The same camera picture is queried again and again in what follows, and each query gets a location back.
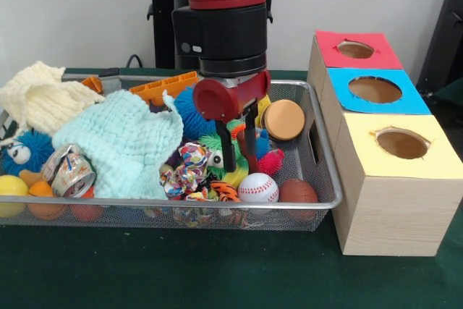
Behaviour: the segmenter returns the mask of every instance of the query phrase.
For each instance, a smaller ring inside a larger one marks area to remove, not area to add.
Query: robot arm
[[[189,0],[172,13],[179,54],[197,56],[200,75],[196,108],[216,121],[224,168],[235,170],[232,138],[225,124],[246,116],[246,143],[255,153],[257,102],[270,87],[267,71],[269,0]]]

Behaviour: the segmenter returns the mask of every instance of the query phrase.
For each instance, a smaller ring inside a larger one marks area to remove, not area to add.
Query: blue fuzzy toy
[[[260,136],[255,140],[255,155],[258,161],[270,152],[270,138],[267,130],[262,130]]]
[[[24,169],[38,173],[53,152],[51,138],[47,134],[29,130],[3,149],[3,170],[15,176]]]
[[[193,88],[188,87],[183,90],[177,99],[175,107],[182,117],[183,135],[190,140],[198,140],[204,135],[211,135],[216,132],[216,123],[206,121],[196,110],[193,102]]]

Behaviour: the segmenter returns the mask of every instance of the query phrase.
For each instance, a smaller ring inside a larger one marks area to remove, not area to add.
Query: light blue knit cloth
[[[88,107],[54,136],[53,146],[78,144],[95,167],[96,198],[167,199],[159,168],[182,141],[182,118],[171,96],[171,111],[157,114],[126,90]]]

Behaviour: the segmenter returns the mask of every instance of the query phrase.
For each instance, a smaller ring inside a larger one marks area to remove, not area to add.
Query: baseball
[[[269,202],[279,199],[278,185],[267,174],[254,173],[241,182],[238,188],[238,197],[243,202]]]

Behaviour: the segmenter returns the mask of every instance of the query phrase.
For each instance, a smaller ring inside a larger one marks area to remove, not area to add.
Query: wire mesh basket
[[[79,77],[67,77],[79,80]],[[120,77],[123,88],[146,83],[141,77]],[[315,90],[306,82],[274,80],[272,101],[289,99],[305,113],[305,127],[294,140],[276,142],[285,153],[283,169],[273,178],[279,187],[290,178],[309,182],[319,203],[231,203],[172,200],[78,199],[0,196],[5,209],[21,211],[0,224],[63,227],[142,227],[314,231],[328,210],[342,198],[341,184],[330,149]],[[4,111],[3,135],[16,124]]]

